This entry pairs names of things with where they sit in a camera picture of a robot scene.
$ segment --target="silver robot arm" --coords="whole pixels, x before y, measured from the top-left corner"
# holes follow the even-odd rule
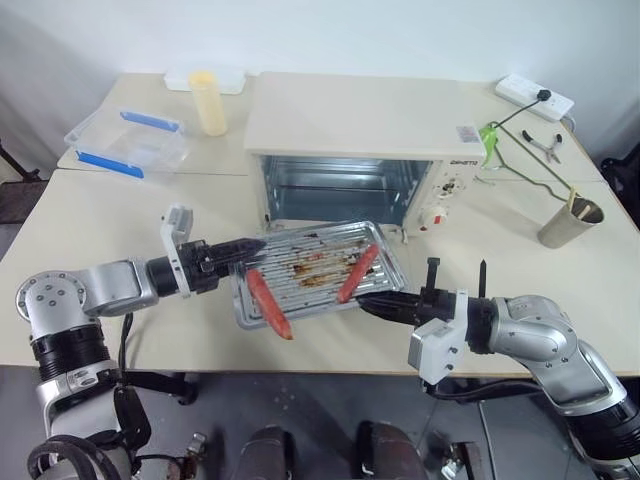
[[[31,347],[40,365],[42,383],[36,392],[47,436],[29,458],[33,479],[84,478],[82,469],[93,474],[94,467],[105,480],[131,477],[136,451],[149,440],[151,428],[126,381],[129,376],[123,378],[109,356],[99,318],[130,314],[178,292],[186,298],[190,292],[213,290],[229,274],[230,264],[253,257],[264,246],[253,239],[186,242],[191,223],[191,211],[173,205],[161,228],[166,257],[43,272],[18,289],[16,306],[30,323]],[[74,452],[77,465],[72,465]],[[65,460],[49,466],[51,454]]]
[[[426,382],[427,393],[455,369],[465,342],[477,354],[509,356],[531,372],[599,478],[640,479],[640,411],[600,355],[578,339],[558,305],[535,295],[489,300],[469,297],[465,290],[436,289],[438,264],[429,259],[419,295],[357,298],[373,315],[415,326],[409,364]]]

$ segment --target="red sausage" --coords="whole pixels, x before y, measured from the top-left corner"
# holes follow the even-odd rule
[[[282,313],[280,306],[267,286],[267,282],[264,281],[262,274],[258,270],[249,270],[247,272],[247,285],[251,295],[258,302],[262,316],[271,325],[271,328],[285,340],[293,340],[291,324]]]
[[[365,252],[353,266],[351,273],[347,280],[342,284],[340,290],[338,290],[338,303],[347,303],[353,295],[353,292],[360,284],[360,281],[367,275],[367,270],[371,268],[374,260],[378,256],[378,246],[371,245],[365,250]]]

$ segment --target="white wall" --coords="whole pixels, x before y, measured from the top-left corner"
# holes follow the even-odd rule
[[[574,99],[594,159],[640,141],[637,0],[0,0],[0,136],[53,167],[121,71],[208,57],[261,70],[494,81]]]

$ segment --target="metal cup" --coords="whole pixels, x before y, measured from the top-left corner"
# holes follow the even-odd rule
[[[573,240],[603,221],[604,213],[598,205],[586,198],[576,197],[571,211],[569,211],[569,205],[565,203],[542,227],[538,232],[538,240],[545,247],[560,248],[569,240]]]

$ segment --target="pliers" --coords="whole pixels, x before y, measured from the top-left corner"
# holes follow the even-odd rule
[[[543,144],[541,144],[535,138],[529,135],[526,130],[522,131],[522,137],[534,147],[537,147],[540,150],[542,150],[545,156],[547,157],[547,162],[551,163],[551,160],[554,160],[555,162],[560,163],[560,159],[558,159],[555,149],[560,145],[562,145],[562,135],[560,135],[559,133],[556,133],[555,136],[553,137],[553,144],[550,147],[545,147]]]

